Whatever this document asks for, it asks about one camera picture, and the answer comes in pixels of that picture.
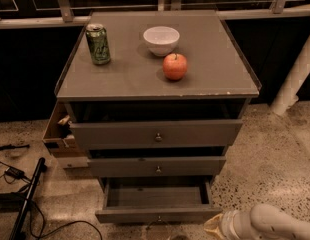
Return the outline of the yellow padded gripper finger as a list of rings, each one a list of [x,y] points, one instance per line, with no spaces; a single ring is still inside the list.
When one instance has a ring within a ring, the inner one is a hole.
[[[204,223],[204,231],[217,240],[227,240],[227,224],[225,216],[218,214]]]

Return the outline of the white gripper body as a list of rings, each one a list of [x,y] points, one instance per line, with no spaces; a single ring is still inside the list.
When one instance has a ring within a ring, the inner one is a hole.
[[[248,212],[228,211],[222,216],[222,235],[226,240],[258,240]]]

